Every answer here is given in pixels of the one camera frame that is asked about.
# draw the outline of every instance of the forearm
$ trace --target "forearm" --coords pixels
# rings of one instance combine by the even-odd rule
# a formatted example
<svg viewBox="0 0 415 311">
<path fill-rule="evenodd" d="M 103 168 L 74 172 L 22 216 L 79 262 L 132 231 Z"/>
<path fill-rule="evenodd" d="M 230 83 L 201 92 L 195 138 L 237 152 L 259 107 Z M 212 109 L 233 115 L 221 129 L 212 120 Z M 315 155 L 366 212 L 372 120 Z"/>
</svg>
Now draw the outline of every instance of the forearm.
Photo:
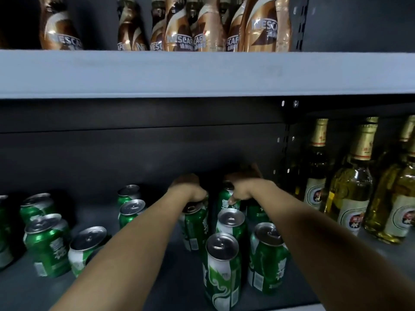
<svg viewBox="0 0 415 311">
<path fill-rule="evenodd" d="M 94 257 L 52 311 L 141 310 L 188 196 L 169 190 Z"/>
<path fill-rule="evenodd" d="M 266 180 L 254 182 L 252 196 L 326 309 L 349 310 L 344 301 L 356 293 L 361 293 L 357 309 L 410 308 L 413 302 L 405 296 L 415 294 L 413 284 L 335 221 Z"/>
</svg>

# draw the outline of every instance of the store shelf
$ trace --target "store shelf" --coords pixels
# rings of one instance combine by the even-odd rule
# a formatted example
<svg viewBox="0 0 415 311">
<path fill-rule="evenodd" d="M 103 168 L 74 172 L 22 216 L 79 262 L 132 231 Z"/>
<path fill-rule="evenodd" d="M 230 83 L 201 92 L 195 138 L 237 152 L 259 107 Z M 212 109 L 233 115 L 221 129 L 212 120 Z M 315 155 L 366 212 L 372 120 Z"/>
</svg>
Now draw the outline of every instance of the store shelf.
<svg viewBox="0 0 415 311">
<path fill-rule="evenodd" d="M 410 53 L 0 51 L 0 99 L 415 93 Z"/>
<path fill-rule="evenodd" d="M 74 233 L 92 225 L 103 225 L 111 234 L 118 231 L 117 209 L 113 205 L 84 206 L 79 209 L 78 217 L 84 219 L 84 222 L 74 228 Z M 410 232 L 401 246 L 379 242 L 363 230 L 359 236 L 408 277 L 415 279 L 415 266 L 412 264 L 415 256 L 415 230 Z M 25 254 L 0 273 L 2 311 L 46 311 L 74 280 L 71 272 L 56 279 L 36 277 L 31 259 Z M 286 267 L 283 284 L 275 296 L 264 296 L 245 285 L 235 311 L 276 310 L 314 303 L 318 303 L 317 297 L 291 259 Z M 171 306 L 182 306 L 185 310 L 213 310 L 204 298 L 200 258 L 184 249 L 178 226 L 174 229 L 144 310 L 166 310 Z"/>
</svg>

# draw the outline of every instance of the gray metal shelf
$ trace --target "gray metal shelf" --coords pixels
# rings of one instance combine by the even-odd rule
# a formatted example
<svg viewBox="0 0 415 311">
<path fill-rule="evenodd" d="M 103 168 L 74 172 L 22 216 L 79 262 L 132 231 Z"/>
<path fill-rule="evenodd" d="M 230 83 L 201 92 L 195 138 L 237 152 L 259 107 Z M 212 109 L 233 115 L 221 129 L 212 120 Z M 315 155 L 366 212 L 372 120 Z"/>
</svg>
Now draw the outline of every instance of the gray metal shelf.
<svg viewBox="0 0 415 311">
<path fill-rule="evenodd" d="M 74 228 L 74 233 L 91 225 L 104 225 L 111 234 L 118 231 L 117 208 L 113 205 L 85 206 L 79 210 L 78 216 L 85 221 Z M 415 256 L 415 229 L 401 246 L 384 244 L 363 230 L 359 237 L 407 276 L 415 279 L 415 266 L 412 264 Z M 71 272 L 56 279 L 36 277 L 31 259 L 25 254 L 0 273 L 2 310 L 46 311 L 74 280 Z M 290 259 L 283 284 L 275 296 L 264 296 L 245 285 L 235 311 L 274 310 L 314 303 L 318 303 L 317 297 L 293 259 Z M 186 310 L 213 310 L 204 298 L 200 258 L 184 249 L 178 225 L 171 236 L 160 273 L 144 310 L 166 310 L 170 306 L 185 306 Z"/>
<path fill-rule="evenodd" d="M 415 54 L 0 51 L 0 99 L 415 93 Z"/>
</svg>

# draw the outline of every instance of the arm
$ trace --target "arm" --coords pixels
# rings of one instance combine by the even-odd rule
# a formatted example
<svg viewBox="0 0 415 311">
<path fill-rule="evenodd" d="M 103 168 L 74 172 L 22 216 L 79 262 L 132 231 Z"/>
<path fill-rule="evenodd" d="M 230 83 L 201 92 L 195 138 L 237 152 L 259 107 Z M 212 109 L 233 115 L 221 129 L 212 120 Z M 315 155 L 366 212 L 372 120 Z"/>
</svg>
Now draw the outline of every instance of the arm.
<svg viewBox="0 0 415 311">
<path fill-rule="evenodd" d="M 141 310 L 184 206 L 206 197 L 197 177 L 190 177 L 192 183 L 173 185 L 161 199 L 121 229 L 51 311 Z"/>
<path fill-rule="evenodd" d="M 271 181 L 233 183 L 230 204 L 257 200 L 326 310 L 415 310 L 414 283 L 348 230 Z"/>
</svg>

